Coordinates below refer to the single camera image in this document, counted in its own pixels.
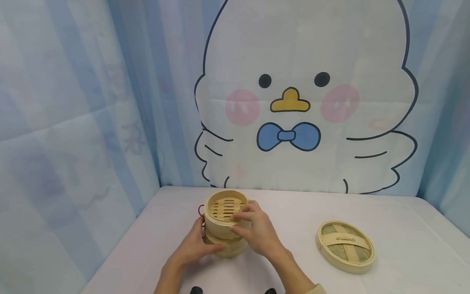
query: bamboo steamer lid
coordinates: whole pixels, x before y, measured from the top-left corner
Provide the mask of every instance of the bamboo steamer lid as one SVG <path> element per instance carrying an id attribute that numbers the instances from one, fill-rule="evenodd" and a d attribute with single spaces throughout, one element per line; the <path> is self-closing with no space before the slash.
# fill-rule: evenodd
<path id="1" fill-rule="evenodd" d="M 205 242 L 206 244 L 222 244 L 225 246 L 225 250 L 222 252 L 216 253 L 217 256 L 225 257 L 225 258 L 232 258 L 243 251 L 245 251 L 248 243 L 243 238 L 236 238 L 231 240 L 222 240 L 214 237 L 211 232 L 207 229 L 204 230 L 205 232 Z"/>
<path id="2" fill-rule="evenodd" d="M 213 194 L 204 204 L 206 229 L 218 239 L 231 240 L 239 238 L 229 228 L 236 224 L 249 228 L 251 223 L 247 221 L 231 221 L 230 217 L 247 204 L 248 199 L 239 191 L 223 190 Z"/>
<path id="3" fill-rule="evenodd" d="M 353 274 L 369 271 L 376 255 L 366 234 L 346 222 L 322 223 L 317 232 L 316 244 L 329 263 Z"/>

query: pink cheek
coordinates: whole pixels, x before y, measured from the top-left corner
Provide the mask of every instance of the pink cheek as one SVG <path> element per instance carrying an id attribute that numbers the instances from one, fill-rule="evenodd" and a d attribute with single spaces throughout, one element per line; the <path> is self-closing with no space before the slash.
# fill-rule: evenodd
<path id="1" fill-rule="evenodd" d="M 225 114 L 230 122 L 247 126 L 259 116 L 259 100 L 256 95 L 245 89 L 233 91 L 225 102 Z"/>
<path id="2" fill-rule="evenodd" d="M 329 122 L 347 120 L 359 105 L 359 94 L 349 85 L 339 85 L 329 91 L 321 102 L 321 115 Z"/>

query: blue curtain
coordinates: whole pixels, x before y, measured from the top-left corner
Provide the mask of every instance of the blue curtain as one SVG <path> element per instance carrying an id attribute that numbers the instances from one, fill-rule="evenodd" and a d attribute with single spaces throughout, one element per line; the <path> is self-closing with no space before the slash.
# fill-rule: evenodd
<path id="1" fill-rule="evenodd" d="M 470 236 L 470 2 L 393 1 L 419 85 L 397 131 L 418 144 L 377 194 Z M 0 0 L 0 293 L 79 293 L 160 184 L 210 186 L 195 83 L 224 3 Z"/>
<path id="2" fill-rule="evenodd" d="M 0 0 L 0 293 L 79 293 L 159 187 L 105 1 Z"/>
<path id="3" fill-rule="evenodd" d="M 470 236 L 470 30 L 463 39 L 419 196 Z"/>

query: sleeve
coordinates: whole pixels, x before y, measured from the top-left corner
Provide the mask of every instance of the sleeve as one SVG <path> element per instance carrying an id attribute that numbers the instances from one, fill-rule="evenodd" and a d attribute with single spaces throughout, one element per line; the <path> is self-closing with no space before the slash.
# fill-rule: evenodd
<path id="1" fill-rule="evenodd" d="M 306 294 L 326 294 L 326 292 L 320 284 L 317 284 L 314 289 L 308 291 Z"/>

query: red string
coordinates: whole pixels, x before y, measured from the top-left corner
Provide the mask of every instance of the red string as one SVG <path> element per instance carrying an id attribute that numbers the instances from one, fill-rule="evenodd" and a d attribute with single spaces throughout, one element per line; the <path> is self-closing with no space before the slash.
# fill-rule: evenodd
<path id="1" fill-rule="evenodd" d="M 202 215 L 202 214 L 201 214 L 201 211 L 200 211 L 200 210 L 201 210 L 201 207 L 203 207 L 203 206 L 204 206 L 204 204 L 201 204 L 201 205 L 197 208 L 197 213 L 199 213 L 199 215 L 200 215 L 201 217 L 204 217 L 204 215 Z"/>

